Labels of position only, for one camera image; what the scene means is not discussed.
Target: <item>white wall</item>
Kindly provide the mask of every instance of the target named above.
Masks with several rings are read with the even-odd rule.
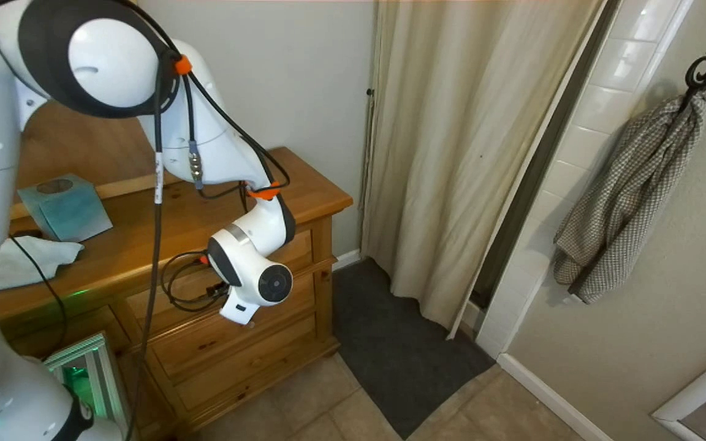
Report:
[[[292,148],[355,199],[333,221],[357,248],[372,0],[143,0],[213,72],[229,114],[262,145]]]
[[[546,270],[616,127],[643,104],[685,93],[686,67],[706,52],[706,0],[671,36],[681,2],[623,0],[479,336],[613,438],[671,438],[650,415],[706,371],[706,138],[627,287],[562,306]]]

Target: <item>wooden dresser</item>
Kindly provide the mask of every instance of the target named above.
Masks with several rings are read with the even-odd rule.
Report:
[[[218,316],[218,306],[188,313],[160,291],[148,382],[139,399],[139,438],[183,437],[240,403],[336,350],[332,333],[332,215],[350,196],[295,158],[275,149],[290,169],[285,201],[297,219],[295,240],[275,261],[295,272],[295,291],[275,308],[260,308],[251,327]],[[135,354],[149,295],[153,191],[105,199],[113,230],[85,240],[77,264],[52,283],[69,312],[63,344],[102,332],[116,354],[126,390],[132,390]],[[162,263],[200,250],[210,234],[242,213],[238,196],[200,199],[188,183],[165,191]],[[178,296],[203,295],[218,276],[195,270],[177,279]],[[61,313],[47,287],[0,291],[0,327],[14,350],[47,356],[61,332]]]

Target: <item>wooden drawer front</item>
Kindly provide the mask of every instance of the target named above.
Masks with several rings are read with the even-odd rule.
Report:
[[[218,354],[242,345],[251,338],[268,333],[275,323],[308,312],[314,306],[314,276],[300,275],[295,291],[273,308],[260,308],[251,327],[238,327],[218,313],[177,327],[170,333],[153,338],[153,350],[166,374],[178,374]]]
[[[122,333],[122,328],[117,327],[116,316],[111,313],[111,308],[95,308],[91,313],[80,313],[80,316],[70,316],[67,323],[67,336],[61,341],[63,345],[70,345],[77,341],[83,341],[93,333],[105,333],[107,338],[107,348],[113,354],[126,350],[127,345],[127,336]],[[47,328],[29,328],[26,333],[14,333],[14,332],[4,332],[7,333],[7,344],[24,356],[50,356],[52,350],[57,350],[57,338],[61,336],[61,323],[47,327]]]
[[[297,230],[295,240],[290,240],[270,261],[285,263],[290,270],[301,270],[311,264],[311,230],[306,227]]]
[[[148,371],[139,371],[139,357],[135,354],[116,357],[117,374],[122,381],[122,390],[131,410],[137,403],[137,441],[166,441],[177,427],[177,412],[170,408],[165,395],[160,392],[155,378]]]
[[[225,390],[245,382],[252,374],[270,374],[292,363],[292,354],[314,341],[314,316],[306,316],[280,333],[242,348],[231,357],[215,357],[203,372],[177,384],[182,405],[194,412],[203,403],[222,395]]]
[[[175,295],[178,300],[192,300],[192,296],[203,295],[207,287],[213,287],[218,283],[221,283],[221,276],[213,270],[199,268],[199,270],[182,275],[175,283]],[[132,338],[139,338],[139,333],[143,333],[148,305],[149,305],[149,291],[139,291],[139,295],[132,295],[132,296],[113,305],[113,312],[122,319],[122,323]],[[170,300],[165,296],[165,291],[156,290],[153,336],[160,336],[160,333],[165,333],[175,327],[182,327],[187,321],[194,321],[199,316],[200,313],[192,313],[192,312],[182,312],[182,308],[171,306]]]
[[[280,252],[273,254],[273,261],[285,263],[292,270],[311,264],[311,230],[300,230],[297,237],[286,248],[283,248]],[[192,296],[203,295],[208,287],[213,287],[218,283],[221,283],[221,276],[213,270],[199,268],[199,270],[188,270],[187,275],[182,275],[175,283],[171,291],[178,300],[192,300]],[[149,300],[149,291],[143,291],[143,295],[132,295],[132,296],[116,305],[116,312],[126,321],[131,321],[127,332],[132,333],[132,338],[139,336],[139,332],[143,332],[148,300]],[[160,290],[156,305],[155,305],[155,319],[153,319],[153,336],[160,336],[160,333],[165,333],[175,327],[182,327],[187,321],[194,321],[199,316],[200,313],[188,313],[188,312],[175,308]]]

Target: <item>tile floor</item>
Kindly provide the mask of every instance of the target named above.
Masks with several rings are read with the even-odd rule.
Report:
[[[501,367],[448,397],[409,441],[579,441]],[[199,441],[400,441],[340,356],[213,422]]]

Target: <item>towel hook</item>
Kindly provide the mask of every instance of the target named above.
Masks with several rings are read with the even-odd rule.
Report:
[[[706,67],[698,68],[702,63],[706,63],[706,55],[698,57],[686,72],[688,95],[697,93],[697,91],[706,91]]]

